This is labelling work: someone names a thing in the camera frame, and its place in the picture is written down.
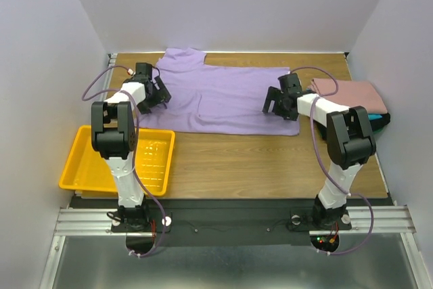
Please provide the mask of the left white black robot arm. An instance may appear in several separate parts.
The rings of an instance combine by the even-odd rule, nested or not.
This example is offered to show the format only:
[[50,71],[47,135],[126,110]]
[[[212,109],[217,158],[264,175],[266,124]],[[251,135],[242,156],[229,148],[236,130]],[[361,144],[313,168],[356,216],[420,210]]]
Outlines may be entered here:
[[166,105],[171,95],[150,63],[134,69],[123,67],[129,78],[104,101],[91,104],[91,145],[108,165],[118,192],[118,208],[108,213],[114,227],[130,231],[156,231],[146,198],[154,198],[139,180],[135,157],[139,140],[139,121],[152,108]]

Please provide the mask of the purple t shirt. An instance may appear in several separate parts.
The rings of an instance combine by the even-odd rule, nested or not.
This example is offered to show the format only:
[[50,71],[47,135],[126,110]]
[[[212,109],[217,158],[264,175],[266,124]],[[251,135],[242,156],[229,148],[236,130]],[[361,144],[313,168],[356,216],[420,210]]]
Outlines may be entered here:
[[297,136],[298,121],[262,111],[269,87],[287,67],[229,67],[205,63],[206,53],[168,48],[156,66],[172,98],[140,117],[140,127],[187,133]]

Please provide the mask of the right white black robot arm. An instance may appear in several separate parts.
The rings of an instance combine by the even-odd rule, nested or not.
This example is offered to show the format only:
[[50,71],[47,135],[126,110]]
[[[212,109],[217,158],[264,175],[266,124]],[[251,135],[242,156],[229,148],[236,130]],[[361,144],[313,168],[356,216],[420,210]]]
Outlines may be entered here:
[[324,167],[314,143],[316,158],[326,180],[311,212],[313,225],[326,228],[342,220],[347,198],[352,196],[352,183],[376,152],[368,113],[362,106],[343,106],[324,95],[304,90],[296,73],[282,75],[278,81],[279,87],[268,88],[263,112],[271,111],[291,121],[297,120],[300,115],[307,116],[311,127],[319,123],[326,129],[330,166],[328,169]]

